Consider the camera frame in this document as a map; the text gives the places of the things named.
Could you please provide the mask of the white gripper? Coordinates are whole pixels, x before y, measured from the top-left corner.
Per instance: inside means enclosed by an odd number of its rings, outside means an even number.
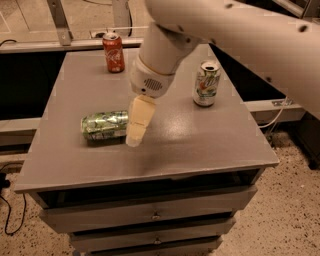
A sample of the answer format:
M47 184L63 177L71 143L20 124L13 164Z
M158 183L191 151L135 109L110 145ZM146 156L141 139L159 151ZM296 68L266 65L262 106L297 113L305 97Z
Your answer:
M155 100L169 89L176 73L176 66L164 59L139 54L130 71L131 88L136 94L129 107L129 122L126 144L137 147L141 144L146 129L155 113Z

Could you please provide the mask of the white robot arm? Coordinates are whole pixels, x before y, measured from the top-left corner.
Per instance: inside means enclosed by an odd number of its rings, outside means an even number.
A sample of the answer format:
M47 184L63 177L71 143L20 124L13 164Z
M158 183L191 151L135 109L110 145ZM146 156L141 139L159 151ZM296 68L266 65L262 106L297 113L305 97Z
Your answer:
M138 146L176 70L201 41L214 44L320 118L320 26L235 0L145 0L152 17L130 82L126 144Z

